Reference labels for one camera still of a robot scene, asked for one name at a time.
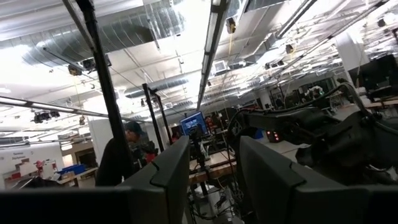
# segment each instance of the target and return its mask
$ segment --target black jacket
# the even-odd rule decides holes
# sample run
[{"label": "black jacket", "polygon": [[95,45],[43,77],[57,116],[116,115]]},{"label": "black jacket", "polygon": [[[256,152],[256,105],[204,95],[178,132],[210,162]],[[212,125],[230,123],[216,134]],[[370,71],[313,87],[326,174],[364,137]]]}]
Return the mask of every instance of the black jacket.
[{"label": "black jacket", "polygon": [[99,165],[95,185],[97,187],[116,186],[122,182],[122,177],[126,180],[132,176],[134,172],[127,167],[126,162],[129,162],[129,158],[124,156],[121,147],[113,138],[109,140]]}]

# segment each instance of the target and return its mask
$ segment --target monitor screen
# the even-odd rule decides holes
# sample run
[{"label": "monitor screen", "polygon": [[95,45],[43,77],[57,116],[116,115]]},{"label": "monitor screen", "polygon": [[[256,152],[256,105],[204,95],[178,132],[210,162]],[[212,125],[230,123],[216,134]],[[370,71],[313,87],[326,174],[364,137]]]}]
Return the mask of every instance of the monitor screen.
[{"label": "monitor screen", "polygon": [[203,134],[207,134],[205,119],[203,119],[203,115],[200,111],[182,119],[180,124],[184,135],[189,135],[189,130],[195,126],[201,128]]}]

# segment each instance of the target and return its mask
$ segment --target black metal pole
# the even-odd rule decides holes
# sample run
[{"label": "black metal pole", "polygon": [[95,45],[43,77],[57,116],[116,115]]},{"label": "black metal pole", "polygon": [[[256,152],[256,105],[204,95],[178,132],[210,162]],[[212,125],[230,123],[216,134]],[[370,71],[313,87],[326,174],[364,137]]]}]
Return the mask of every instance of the black metal pole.
[{"label": "black metal pole", "polygon": [[129,146],[127,145],[126,134],[124,133],[119,108],[116,104],[112,79],[109,74],[108,65],[105,61],[100,36],[98,35],[98,25],[94,13],[94,4],[91,0],[77,0],[77,3],[84,15],[88,32],[95,43],[96,51],[93,51],[93,55],[96,62],[98,78],[101,83],[106,109],[108,110],[113,138],[116,140],[116,144],[118,145],[117,147],[122,148],[123,154],[119,159],[121,160],[121,166],[123,168],[123,176],[126,179],[134,174],[135,168]]},{"label": "black metal pole", "polygon": [[159,104],[160,112],[162,112],[164,126],[166,127],[166,131],[167,131],[167,137],[169,137],[169,143],[170,143],[170,145],[172,145],[173,144],[172,135],[170,134],[169,124],[167,123],[166,115],[163,110],[162,100],[160,99],[160,96],[158,96],[158,95],[156,95],[156,99]]},{"label": "black metal pole", "polygon": [[157,143],[159,144],[160,152],[163,152],[164,151],[164,147],[163,147],[163,144],[162,144],[162,137],[160,136],[159,126],[157,125],[156,117],[155,117],[155,113],[154,113],[154,108],[152,107],[152,101],[150,100],[150,93],[149,93],[148,84],[146,84],[146,83],[142,84],[142,89],[144,90],[145,96],[147,98],[147,105],[148,105],[148,109],[149,109],[149,112],[150,112],[150,116],[152,118],[152,122],[154,124],[154,129],[155,129]]}]

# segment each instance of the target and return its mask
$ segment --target baseball cap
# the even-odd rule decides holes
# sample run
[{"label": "baseball cap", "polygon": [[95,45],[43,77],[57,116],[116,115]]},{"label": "baseball cap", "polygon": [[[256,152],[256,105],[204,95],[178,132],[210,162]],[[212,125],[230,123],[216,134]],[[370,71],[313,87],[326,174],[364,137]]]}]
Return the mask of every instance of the baseball cap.
[{"label": "baseball cap", "polygon": [[140,136],[145,135],[145,132],[142,131],[141,125],[135,121],[129,121],[124,125],[124,129],[126,131],[131,131],[136,134],[139,134]]}]

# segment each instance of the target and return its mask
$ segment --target ceiling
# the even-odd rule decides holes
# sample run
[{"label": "ceiling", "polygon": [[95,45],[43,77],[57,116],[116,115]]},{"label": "ceiling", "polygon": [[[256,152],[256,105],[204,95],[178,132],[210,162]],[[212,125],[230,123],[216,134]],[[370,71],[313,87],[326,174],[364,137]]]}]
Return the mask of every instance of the ceiling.
[{"label": "ceiling", "polygon": [[[112,63],[109,71],[118,91],[122,114],[134,119],[150,120],[147,108],[141,107],[143,83],[162,86],[159,95],[169,116],[181,116],[186,111],[196,109],[210,0],[94,2],[99,34],[104,51]],[[228,11],[230,16],[242,3],[240,0],[232,2],[233,7]],[[375,2],[318,0],[266,56],[263,54],[264,57],[256,59],[254,65],[211,77],[211,86],[206,88],[202,110],[209,111],[216,105],[224,105],[226,101],[232,105],[232,102],[238,104],[255,99],[251,90],[267,88],[275,83],[263,82],[259,86],[260,81],[270,79],[277,71],[266,70],[265,63],[283,60],[288,64],[331,31],[366,10],[367,4]],[[236,32],[230,35],[224,27],[214,62],[224,60],[229,64],[253,56],[261,43],[271,33],[278,31],[301,3],[301,0],[249,1]],[[377,20],[386,11],[395,12],[397,4],[398,1],[390,0],[382,12],[371,14],[366,19],[369,24],[367,29],[355,26],[367,43],[369,55],[385,52],[386,46],[389,51],[395,51],[391,36],[380,39],[386,27],[379,28]],[[103,104],[96,72],[85,72],[84,75],[73,77],[65,61],[43,50],[45,47],[71,62],[81,62],[91,57],[61,1],[7,1],[1,3],[0,18],[0,66],[5,68],[0,76],[0,96],[74,108],[94,100]],[[292,44],[295,52],[287,55],[284,52],[285,44]],[[341,72],[342,65],[336,60],[338,55],[332,44],[333,41],[330,41],[301,59],[286,70],[280,80],[293,80],[303,68],[320,62],[307,73]],[[0,131],[12,136],[36,136],[37,132],[33,131],[54,133],[65,128],[76,128],[73,125],[78,120],[78,116],[61,113],[58,121],[34,124],[31,122],[33,115],[26,108],[0,107]]]}]

